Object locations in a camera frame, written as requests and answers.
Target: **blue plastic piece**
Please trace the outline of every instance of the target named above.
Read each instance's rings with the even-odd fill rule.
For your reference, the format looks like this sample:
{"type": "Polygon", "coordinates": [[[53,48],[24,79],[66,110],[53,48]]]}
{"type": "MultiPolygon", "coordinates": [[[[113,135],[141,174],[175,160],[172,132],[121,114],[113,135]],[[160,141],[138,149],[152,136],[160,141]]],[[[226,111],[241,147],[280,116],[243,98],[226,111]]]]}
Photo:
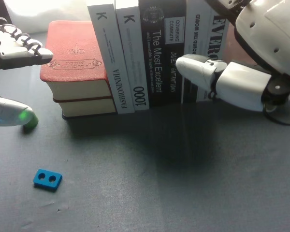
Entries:
{"type": "Polygon", "coordinates": [[[35,187],[56,191],[62,180],[60,173],[39,169],[33,179],[35,187]]]}

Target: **white book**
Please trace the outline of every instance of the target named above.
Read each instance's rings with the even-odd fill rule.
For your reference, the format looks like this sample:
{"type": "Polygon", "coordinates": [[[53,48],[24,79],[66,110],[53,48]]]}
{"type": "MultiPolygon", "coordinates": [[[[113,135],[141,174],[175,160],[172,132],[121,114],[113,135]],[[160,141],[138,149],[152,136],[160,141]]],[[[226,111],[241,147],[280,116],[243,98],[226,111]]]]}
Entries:
{"type": "MultiPolygon", "coordinates": [[[[186,0],[186,8],[185,54],[202,55],[207,42],[212,9],[205,0],[186,0]]],[[[183,78],[182,103],[184,101],[184,86],[185,79],[183,78]]]]}
{"type": "Polygon", "coordinates": [[[135,110],[149,109],[138,0],[116,0],[116,14],[135,110]]]}
{"type": "MultiPolygon", "coordinates": [[[[203,55],[211,60],[221,60],[224,56],[229,21],[211,9],[206,44],[203,46],[203,55]]],[[[208,101],[208,92],[198,89],[197,102],[208,101]]]]}
{"type": "Polygon", "coordinates": [[[114,102],[119,114],[133,113],[127,68],[115,11],[115,0],[87,0],[114,102]]]}

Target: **green light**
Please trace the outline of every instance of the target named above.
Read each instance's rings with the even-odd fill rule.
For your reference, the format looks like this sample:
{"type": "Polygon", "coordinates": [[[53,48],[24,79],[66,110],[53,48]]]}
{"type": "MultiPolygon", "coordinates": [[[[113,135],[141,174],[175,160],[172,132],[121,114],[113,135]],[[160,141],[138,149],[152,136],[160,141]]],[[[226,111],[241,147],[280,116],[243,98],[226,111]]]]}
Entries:
{"type": "Polygon", "coordinates": [[[20,120],[25,120],[27,117],[28,117],[28,113],[26,111],[23,111],[18,115],[18,118],[20,120]]]}

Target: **book spine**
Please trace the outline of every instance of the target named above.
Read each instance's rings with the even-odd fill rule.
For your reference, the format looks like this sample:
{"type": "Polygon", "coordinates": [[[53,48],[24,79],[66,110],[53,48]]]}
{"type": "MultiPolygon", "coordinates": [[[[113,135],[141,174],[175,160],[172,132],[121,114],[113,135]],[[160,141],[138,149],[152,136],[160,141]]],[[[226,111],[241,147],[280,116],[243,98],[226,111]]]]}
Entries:
{"type": "MultiPolygon", "coordinates": [[[[221,60],[223,59],[226,47],[229,22],[226,17],[220,16],[213,9],[211,9],[210,15],[211,18],[203,55],[209,57],[211,60],[221,60]]],[[[208,92],[199,88],[197,102],[208,100],[210,100],[208,98],[208,92]]]]}
{"type": "Polygon", "coordinates": [[[166,4],[172,5],[172,8],[165,9],[168,17],[164,19],[168,103],[180,103],[183,77],[177,70],[176,60],[184,55],[186,0],[168,1],[166,4]]]}
{"type": "Polygon", "coordinates": [[[167,100],[165,73],[164,12],[160,0],[139,0],[142,41],[150,106],[167,100]]]}
{"type": "Polygon", "coordinates": [[[127,68],[114,4],[87,5],[119,114],[133,113],[127,68]]]}
{"type": "MultiPolygon", "coordinates": [[[[211,7],[205,0],[187,0],[185,54],[202,55],[210,18],[211,7]]],[[[183,78],[181,103],[196,102],[198,91],[196,85],[183,78]]]]}
{"type": "Polygon", "coordinates": [[[116,9],[133,105],[136,111],[149,109],[139,7],[116,9]]]}

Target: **gray tablecloth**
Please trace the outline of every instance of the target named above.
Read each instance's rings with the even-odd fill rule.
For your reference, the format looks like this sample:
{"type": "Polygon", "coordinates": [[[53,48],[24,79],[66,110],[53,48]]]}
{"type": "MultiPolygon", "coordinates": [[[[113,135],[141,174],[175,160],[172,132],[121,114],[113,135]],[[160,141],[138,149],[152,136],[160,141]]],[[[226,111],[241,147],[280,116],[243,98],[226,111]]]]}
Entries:
{"type": "Polygon", "coordinates": [[[290,232],[290,127],[222,102],[65,121],[39,71],[0,71],[40,119],[0,128],[0,232],[290,232]]]}

